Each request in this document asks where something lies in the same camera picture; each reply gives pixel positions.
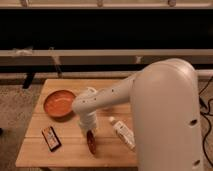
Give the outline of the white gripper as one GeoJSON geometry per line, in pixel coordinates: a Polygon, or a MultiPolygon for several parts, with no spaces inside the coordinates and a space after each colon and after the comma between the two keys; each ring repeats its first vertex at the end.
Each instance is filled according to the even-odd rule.
{"type": "Polygon", "coordinates": [[[82,115],[79,118],[79,127],[81,128],[83,135],[86,135],[88,131],[95,134],[97,130],[97,123],[97,115],[95,112],[82,115]]]}

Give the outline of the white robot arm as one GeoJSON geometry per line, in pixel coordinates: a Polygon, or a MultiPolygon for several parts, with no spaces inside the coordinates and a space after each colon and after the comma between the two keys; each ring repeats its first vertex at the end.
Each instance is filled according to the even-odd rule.
{"type": "Polygon", "coordinates": [[[154,62],[93,95],[79,95],[73,111],[84,117],[129,103],[138,171],[204,171],[198,75],[183,59],[154,62]]]}

